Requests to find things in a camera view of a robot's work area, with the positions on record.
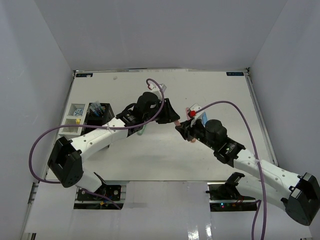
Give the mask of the white blue round jar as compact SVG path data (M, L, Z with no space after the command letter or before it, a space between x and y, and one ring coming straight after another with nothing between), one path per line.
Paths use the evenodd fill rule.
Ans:
M73 112L73 116L75 117L81 117L83 115L84 109L83 108L78 108Z

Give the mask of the orange cap highlighter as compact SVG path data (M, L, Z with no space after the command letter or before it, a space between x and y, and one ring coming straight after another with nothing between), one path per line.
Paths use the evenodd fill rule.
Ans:
M175 126L180 126L181 125L179 120L174 121L174 124L175 124Z

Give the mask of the blue ink pen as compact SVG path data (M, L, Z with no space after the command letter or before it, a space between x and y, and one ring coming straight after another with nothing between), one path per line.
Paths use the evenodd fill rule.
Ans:
M100 104L96 103L95 104L95 108L96 108L96 111L97 111L97 114L100 116L100 110L99 110L99 107L101 106Z

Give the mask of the purple ink pen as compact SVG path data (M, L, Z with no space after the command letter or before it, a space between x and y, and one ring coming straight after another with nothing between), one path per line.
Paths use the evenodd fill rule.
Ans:
M100 108L96 102L92 103L92 111L97 115L100 116Z

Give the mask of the black ink pen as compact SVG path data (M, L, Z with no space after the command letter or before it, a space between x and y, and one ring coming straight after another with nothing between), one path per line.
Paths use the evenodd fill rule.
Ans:
M89 110L90 110L94 115L97 116L98 113L97 113L95 107L94 107L92 104L89 105Z

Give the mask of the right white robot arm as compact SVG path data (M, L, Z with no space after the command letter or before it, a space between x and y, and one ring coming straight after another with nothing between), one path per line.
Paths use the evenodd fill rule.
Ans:
M317 178L258 159L257 154L228 137L221 121L210 119L203 123L204 112L204 108L194 104L188 111L189 119L175 129L184 140L199 141L213 151L218 161L236 169L224 184L226 195L233 200L240 196L261 199L285 211L297 223L310 226L320 210Z

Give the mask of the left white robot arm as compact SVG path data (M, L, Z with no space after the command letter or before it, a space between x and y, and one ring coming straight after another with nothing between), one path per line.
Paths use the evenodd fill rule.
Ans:
M136 103L128 105L100 128L70 140L64 136L56 140L47 165L64 188L83 188L99 200L105 196L105 182L97 173L85 170L83 162L110 144L140 131L147 121L169 124L179 119L168 98L161 100L155 93L144 92Z

